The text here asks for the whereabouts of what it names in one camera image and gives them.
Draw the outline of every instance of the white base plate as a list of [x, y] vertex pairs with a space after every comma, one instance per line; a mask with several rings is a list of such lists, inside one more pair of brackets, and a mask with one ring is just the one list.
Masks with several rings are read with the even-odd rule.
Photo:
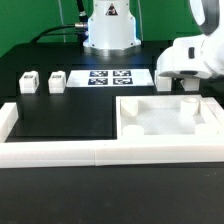
[[148, 69], [71, 71], [67, 87], [154, 86]]

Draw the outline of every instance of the white robot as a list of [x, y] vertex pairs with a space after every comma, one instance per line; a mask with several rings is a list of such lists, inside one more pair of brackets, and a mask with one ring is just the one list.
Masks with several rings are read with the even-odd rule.
[[202, 35], [178, 38], [158, 58], [155, 83], [170, 91], [172, 78], [183, 78], [186, 91], [199, 89], [199, 79], [224, 77], [224, 0], [189, 0]]
[[84, 51], [102, 56], [122, 56], [138, 52], [136, 22], [130, 13], [129, 0], [94, 0], [88, 20], [88, 39]]

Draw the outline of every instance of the green wall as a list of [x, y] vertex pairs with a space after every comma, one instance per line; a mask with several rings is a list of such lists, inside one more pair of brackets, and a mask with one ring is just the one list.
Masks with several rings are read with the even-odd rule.
[[[83, 2], [91, 15], [93, 0]], [[61, 3], [65, 24], [77, 22], [76, 0], [61, 0]], [[136, 0], [130, 0], [130, 5], [139, 27]], [[173, 40], [199, 34], [188, 0], [141, 0], [141, 6], [144, 40]], [[60, 24], [58, 0], [0, 0], [0, 56], [12, 46], [29, 42], [43, 30]], [[63, 37], [41, 41], [63, 41]], [[76, 38], [67, 37], [67, 41], [76, 41]]]

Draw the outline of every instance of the white cube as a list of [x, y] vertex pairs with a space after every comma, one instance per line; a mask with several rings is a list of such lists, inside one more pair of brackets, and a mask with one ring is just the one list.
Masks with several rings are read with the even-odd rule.
[[172, 78], [171, 77], [160, 77], [155, 71], [154, 82], [156, 85], [157, 91], [171, 91], [172, 88]]
[[52, 72], [51, 77], [48, 80], [49, 92], [63, 93], [66, 86], [66, 75], [63, 71]]
[[185, 91], [199, 91], [200, 79], [184, 79], [181, 84]]
[[19, 80], [20, 92], [35, 93], [39, 86], [39, 75], [36, 71], [25, 72]]

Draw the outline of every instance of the black cable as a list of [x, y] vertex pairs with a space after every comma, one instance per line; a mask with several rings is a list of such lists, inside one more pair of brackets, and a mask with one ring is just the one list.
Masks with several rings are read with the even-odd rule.
[[42, 37], [46, 36], [61, 36], [61, 35], [82, 35], [85, 34], [85, 32], [72, 32], [72, 33], [49, 33], [49, 34], [44, 34]]
[[88, 22], [88, 16], [86, 15], [84, 5], [82, 0], [76, 0], [78, 10], [79, 10], [79, 20], [80, 22], [87, 23]]
[[79, 12], [85, 11], [82, 0], [76, 0]]
[[67, 28], [74, 28], [74, 27], [75, 27], [74, 24], [68, 24], [68, 25], [63, 25], [63, 26], [52, 27], [50, 29], [47, 29], [47, 30], [43, 31], [38, 36], [36, 36], [35, 38], [33, 38], [30, 41], [30, 43], [32, 43], [32, 44], [36, 43], [42, 36], [44, 36], [45, 34], [48, 34], [48, 33], [52, 32], [52, 31], [62, 30], [62, 29], [67, 29]]

